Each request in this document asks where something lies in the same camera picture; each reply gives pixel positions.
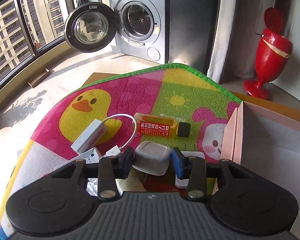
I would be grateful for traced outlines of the white cable packaging box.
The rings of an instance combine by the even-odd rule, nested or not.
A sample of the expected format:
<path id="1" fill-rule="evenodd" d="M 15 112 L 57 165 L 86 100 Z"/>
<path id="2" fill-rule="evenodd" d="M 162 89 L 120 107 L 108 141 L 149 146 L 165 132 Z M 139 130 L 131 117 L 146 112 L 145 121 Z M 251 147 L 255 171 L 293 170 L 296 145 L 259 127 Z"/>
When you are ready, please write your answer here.
<path id="1" fill-rule="evenodd" d="M 68 165 L 72 161 L 76 161 L 79 159 L 84 159 L 87 164 L 90 164 L 90 163 L 98 163 L 100 158 L 102 158 L 102 154 L 99 152 L 99 150 L 97 148 L 93 147 L 93 148 L 87 150 L 86 152 L 79 154 L 78 156 L 66 161 L 65 163 L 56 166 L 55 170 L 65 166 L 65 165 Z"/>

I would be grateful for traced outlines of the grey rounded plastic case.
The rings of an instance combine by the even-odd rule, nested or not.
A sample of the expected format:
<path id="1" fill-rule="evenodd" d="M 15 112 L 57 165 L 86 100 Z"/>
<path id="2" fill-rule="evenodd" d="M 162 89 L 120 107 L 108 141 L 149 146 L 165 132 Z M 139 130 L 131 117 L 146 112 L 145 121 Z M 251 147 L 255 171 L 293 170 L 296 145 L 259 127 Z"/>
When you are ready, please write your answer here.
<path id="1" fill-rule="evenodd" d="M 144 141 L 135 149 L 133 167 L 146 174 L 163 176 L 168 169 L 170 156 L 171 148 Z"/>

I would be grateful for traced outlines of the orange liquid bottle red label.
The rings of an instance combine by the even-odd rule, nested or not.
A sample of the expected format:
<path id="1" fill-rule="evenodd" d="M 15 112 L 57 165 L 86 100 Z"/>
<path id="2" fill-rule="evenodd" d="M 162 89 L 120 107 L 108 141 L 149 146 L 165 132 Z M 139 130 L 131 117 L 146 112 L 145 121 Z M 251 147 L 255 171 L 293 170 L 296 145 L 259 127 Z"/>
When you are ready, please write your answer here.
<path id="1" fill-rule="evenodd" d="M 135 113 L 134 119 L 137 122 L 137 132 L 143 135 L 168 139 L 190 136 L 191 124 L 179 122 L 174 118 Z"/>

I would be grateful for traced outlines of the white ethernet USB adapter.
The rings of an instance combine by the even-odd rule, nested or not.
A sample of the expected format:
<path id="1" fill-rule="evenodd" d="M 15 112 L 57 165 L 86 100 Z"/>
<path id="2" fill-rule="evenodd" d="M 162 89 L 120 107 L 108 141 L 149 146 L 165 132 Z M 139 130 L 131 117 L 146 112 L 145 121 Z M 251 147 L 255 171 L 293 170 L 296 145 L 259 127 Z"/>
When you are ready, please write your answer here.
<path id="1" fill-rule="evenodd" d="M 134 130 L 131 137 L 128 141 L 121 147 L 114 146 L 110 150 L 106 152 L 106 156 L 119 156 L 122 154 L 122 150 L 130 144 L 133 140 L 134 136 L 136 135 L 137 131 L 137 122 L 136 119 L 128 114 L 115 114 L 105 118 L 104 120 L 100 121 L 95 119 L 83 132 L 82 134 L 72 143 L 71 148 L 78 154 L 82 155 L 87 150 L 93 148 L 93 146 L 99 141 L 99 139 L 104 135 L 106 132 L 106 121 L 114 118 L 114 117 L 127 117 L 130 118 L 134 124 Z"/>

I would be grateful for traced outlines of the colourful cartoon play mat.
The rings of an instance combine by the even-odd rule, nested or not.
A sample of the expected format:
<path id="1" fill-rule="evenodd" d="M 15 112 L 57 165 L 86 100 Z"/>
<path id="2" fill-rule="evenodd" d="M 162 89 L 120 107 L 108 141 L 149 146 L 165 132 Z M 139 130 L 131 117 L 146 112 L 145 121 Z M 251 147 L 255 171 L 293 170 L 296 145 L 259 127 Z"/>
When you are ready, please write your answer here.
<path id="1" fill-rule="evenodd" d="M 92 121 L 106 123 L 107 130 L 96 144 L 101 153 L 125 143 L 137 147 L 148 139 L 133 132 L 130 117 L 136 113 L 189 123 L 187 138 L 152 140 L 169 147 L 202 150 L 210 126 L 226 124 L 240 103 L 230 91 L 180 63 L 115 75 L 70 93 L 43 117 L 21 152 L 1 202 L 0 239 L 13 233 L 5 211 L 10 195 L 74 158 L 71 144 Z"/>

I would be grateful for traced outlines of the pink cardboard box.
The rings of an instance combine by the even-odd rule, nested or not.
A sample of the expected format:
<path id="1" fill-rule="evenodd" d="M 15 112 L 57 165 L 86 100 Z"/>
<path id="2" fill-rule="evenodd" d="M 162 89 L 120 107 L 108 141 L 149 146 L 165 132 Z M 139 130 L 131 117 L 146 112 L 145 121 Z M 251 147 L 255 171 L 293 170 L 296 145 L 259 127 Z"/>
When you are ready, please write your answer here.
<path id="1" fill-rule="evenodd" d="M 300 122 L 248 102 L 224 129 L 222 159 L 230 159 L 292 193 L 299 213 L 291 232 L 300 239 Z"/>

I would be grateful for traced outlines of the brown cardboard piece on floor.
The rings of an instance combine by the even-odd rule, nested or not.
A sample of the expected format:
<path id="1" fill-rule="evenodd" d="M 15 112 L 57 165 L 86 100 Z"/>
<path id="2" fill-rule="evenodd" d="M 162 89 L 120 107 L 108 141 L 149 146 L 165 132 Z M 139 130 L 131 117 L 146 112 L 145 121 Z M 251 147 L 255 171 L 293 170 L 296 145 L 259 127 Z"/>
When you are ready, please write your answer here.
<path id="1" fill-rule="evenodd" d="M 39 72 L 34 74 L 33 77 L 31 77 L 29 80 L 27 80 L 27 84 L 34 88 L 38 86 L 46 77 L 48 77 L 51 74 L 50 70 L 47 68 L 41 69 Z"/>

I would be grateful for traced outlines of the round black washer door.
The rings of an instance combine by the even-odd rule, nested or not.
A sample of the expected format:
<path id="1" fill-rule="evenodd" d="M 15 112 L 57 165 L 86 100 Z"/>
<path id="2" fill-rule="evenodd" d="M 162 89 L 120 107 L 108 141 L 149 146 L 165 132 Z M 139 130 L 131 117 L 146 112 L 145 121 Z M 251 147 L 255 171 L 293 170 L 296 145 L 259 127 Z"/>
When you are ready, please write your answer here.
<path id="1" fill-rule="evenodd" d="M 74 50 L 92 53 L 110 44 L 119 25 L 117 14 L 109 6 L 88 2 L 69 14 L 64 25 L 64 36 Z"/>

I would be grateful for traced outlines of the red goblet trash bin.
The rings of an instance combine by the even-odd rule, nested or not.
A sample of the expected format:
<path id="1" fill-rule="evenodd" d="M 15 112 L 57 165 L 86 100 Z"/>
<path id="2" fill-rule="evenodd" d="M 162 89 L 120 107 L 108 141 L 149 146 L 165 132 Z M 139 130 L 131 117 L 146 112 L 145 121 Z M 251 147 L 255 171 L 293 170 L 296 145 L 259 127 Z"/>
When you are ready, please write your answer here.
<path id="1" fill-rule="evenodd" d="M 250 96 L 268 100 L 270 94 L 263 85 L 282 73 L 293 51 L 293 43 L 280 34 L 283 16 L 278 9 L 266 9 L 263 19 L 266 28 L 261 34 L 255 58 L 257 79 L 246 80 L 243 86 Z"/>

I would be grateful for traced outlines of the silver front-load washing machine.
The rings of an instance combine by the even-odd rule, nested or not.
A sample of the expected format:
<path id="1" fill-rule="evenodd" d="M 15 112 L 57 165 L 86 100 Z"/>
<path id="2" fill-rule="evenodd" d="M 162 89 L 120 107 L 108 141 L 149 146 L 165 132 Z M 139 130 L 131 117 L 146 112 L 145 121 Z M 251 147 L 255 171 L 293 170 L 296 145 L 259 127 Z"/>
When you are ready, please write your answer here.
<path id="1" fill-rule="evenodd" d="M 109 0 L 119 19 L 117 52 L 166 63 L 166 0 Z"/>

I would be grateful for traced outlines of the white USB wall charger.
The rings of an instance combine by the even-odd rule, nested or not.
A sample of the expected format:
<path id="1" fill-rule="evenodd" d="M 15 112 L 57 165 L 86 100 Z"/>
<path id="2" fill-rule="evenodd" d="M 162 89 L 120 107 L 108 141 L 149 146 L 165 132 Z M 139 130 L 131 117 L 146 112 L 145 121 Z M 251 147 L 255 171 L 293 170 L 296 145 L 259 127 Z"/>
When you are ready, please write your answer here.
<path id="1" fill-rule="evenodd" d="M 187 188 L 192 169 L 189 157 L 204 159 L 205 155 L 201 151 L 181 151 L 178 148 L 171 152 L 172 165 L 175 171 L 175 186 L 183 190 Z"/>

